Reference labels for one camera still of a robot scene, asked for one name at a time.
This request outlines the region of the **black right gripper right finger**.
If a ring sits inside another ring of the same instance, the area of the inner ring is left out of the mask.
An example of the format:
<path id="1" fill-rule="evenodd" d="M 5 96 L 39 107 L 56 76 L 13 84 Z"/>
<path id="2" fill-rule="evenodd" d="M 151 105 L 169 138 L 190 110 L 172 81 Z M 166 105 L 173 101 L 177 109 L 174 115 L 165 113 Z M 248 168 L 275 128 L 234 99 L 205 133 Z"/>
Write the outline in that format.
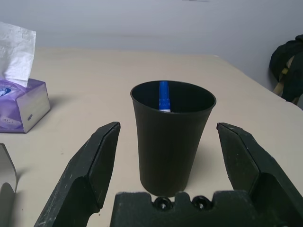
<path id="1" fill-rule="evenodd" d="M 276 160 L 244 129 L 223 122 L 216 128 L 233 189 L 248 193 L 267 227 L 301 227 L 303 197 Z"/>

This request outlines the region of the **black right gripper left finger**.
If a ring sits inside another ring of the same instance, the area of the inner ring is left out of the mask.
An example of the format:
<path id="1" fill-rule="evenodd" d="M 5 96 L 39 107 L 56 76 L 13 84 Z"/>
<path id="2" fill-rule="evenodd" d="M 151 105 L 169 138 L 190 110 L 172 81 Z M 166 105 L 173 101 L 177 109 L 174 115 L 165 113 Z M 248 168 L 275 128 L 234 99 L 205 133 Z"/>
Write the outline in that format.
<path id="1" fill-rule="evenodd" d="M 111 180 L 121 125 L 98 128 L 70 159 L 36 227 L 85 227 L 102 209 Z"/>

